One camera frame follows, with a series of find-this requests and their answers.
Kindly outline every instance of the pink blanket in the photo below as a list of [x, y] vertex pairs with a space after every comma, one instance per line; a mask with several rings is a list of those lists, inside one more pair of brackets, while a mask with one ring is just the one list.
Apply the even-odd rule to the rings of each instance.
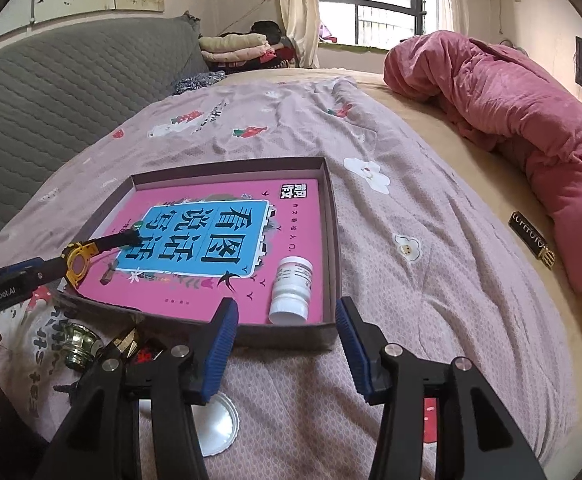
[[434, 98], [462, 136], [526, 173], [582, 291], [582, 103], [517, 50], [447, 30], [394, 47], [385, 82], [414, 100]]

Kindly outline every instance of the box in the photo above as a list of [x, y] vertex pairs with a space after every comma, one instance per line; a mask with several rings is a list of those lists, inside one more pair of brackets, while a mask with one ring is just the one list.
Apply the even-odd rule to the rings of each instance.
[[[132, 314], [145, 332], [180, 338], [209, 320], [228, 296], [239, 306], [237, 346], [333, 345], [339, 248], [323, 158], [235, 160], [131, 176], [75, 241], [134, 224], [142, 247], [94, 257], [78, 290], [66, 285], [57, 291], [61, 305]], [[267, 320], [277, 264], [285, 256], [305, 257], [314, 266], [309, 317], [302, 326]]]

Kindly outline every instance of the wire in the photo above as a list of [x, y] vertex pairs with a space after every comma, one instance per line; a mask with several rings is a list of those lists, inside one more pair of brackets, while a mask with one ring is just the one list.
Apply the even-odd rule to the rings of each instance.
[[500, 0], [500, 34], [504, 34], [502, 32], [502, 0]]
[[225, 33], [227, 28], [233, 27], [236, 23], [242, 22], [242, 20], [244, 18], [246, 18], [249, 14], [251, 14], [252, 12], [254, 12], [254, 10], [258, 9], [258, 7], [262, 6], [266, 1], [268, 1], [268, 0], [262, 0], [258, 5], [256, 5], [253, 9], [249, 10], [244, 16], [242, 16], [242, 18], [238, 18], [233, 23], [229, 23], [229, 25], [227, 25], [225, 28], [223, 28], [223, 30], [221, 30], [218, 33], [218, 35]]

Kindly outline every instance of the white pill bottle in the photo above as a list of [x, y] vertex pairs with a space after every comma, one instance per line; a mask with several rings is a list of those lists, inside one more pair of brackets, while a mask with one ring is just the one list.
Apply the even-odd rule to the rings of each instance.
[[271, 293], [271, 323], [287, 326], [306, 323], [312, 279], [313, 266], [309, 260], [299, 256], [287, 256], [280, 260]]

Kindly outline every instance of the quilted sofa cover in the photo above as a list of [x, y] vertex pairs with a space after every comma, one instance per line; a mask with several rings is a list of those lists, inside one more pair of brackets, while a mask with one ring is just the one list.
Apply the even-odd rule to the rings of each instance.
[[74, 155], [208, 70], [194, 28], [187, 16], [116, 18], [0, 50], [0, 229]]

